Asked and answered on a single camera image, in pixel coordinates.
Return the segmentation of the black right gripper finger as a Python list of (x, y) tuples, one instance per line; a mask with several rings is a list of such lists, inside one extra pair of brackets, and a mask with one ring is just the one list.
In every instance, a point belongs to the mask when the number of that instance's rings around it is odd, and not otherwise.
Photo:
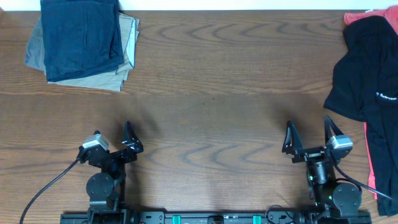
[(301, 154), (303, 150), (302, 142), (292, 120), (287, 122), (287, 129), (282, 146), (282, 152), (291, 155)]
[(340, 136), (343, 135), (343, 132), (337, 127), (337, 125), (328, 115), (324, 117), (324, 129), (326, 145), (337, 145)]

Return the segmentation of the navy blue cloth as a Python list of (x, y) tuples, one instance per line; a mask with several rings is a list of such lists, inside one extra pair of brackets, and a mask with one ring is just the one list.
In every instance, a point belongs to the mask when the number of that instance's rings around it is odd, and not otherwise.
[(117, 0), (43, 0), (47, 81), (110, 72), (123, 63)]

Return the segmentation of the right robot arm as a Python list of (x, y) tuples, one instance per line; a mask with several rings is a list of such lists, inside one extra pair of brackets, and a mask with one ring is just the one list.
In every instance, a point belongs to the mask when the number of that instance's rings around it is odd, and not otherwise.
[(362, 189), (347, 178), (337, 178), (335, 169), (353, 149), (353, 142), (327, 116), (324, 119), (325, 144), (304, 148), (293, 121), (287, 122), (282, 152), (292, 162), (306, 163), (309, 195), (315, 206), (292, 215), (294, 223), (350, 223), (358, 217)]

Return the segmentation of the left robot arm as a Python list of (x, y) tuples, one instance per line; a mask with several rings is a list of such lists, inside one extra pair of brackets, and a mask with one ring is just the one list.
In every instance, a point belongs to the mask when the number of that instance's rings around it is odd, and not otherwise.
[(136, 161), (144, 147), (130, 121), (125, 122), (122, 144), (124, 149), (110, 152), (109, 143), (95, 131), (79, 147), (79, 162), (101, 169), (86, 184), (88, 223), (139, 223), (137, 212), (126, 205), (126, 164)]

